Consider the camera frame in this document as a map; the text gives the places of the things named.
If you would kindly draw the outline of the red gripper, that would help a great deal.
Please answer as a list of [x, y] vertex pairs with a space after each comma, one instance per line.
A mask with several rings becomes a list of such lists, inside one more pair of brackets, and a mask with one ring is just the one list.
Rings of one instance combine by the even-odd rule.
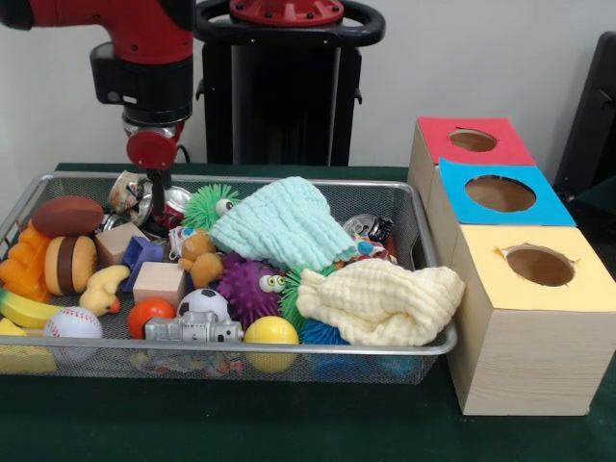
[[177, 156], [181, 132], [170, 128], [138, 129], [128, 136], [127, 154], [131, 162], [146, 169], [152, 183], [152, 210], [150, 216], [160, 226], [169, 229], [166, 216], [166, 191], [171, 187], [169, 169]]

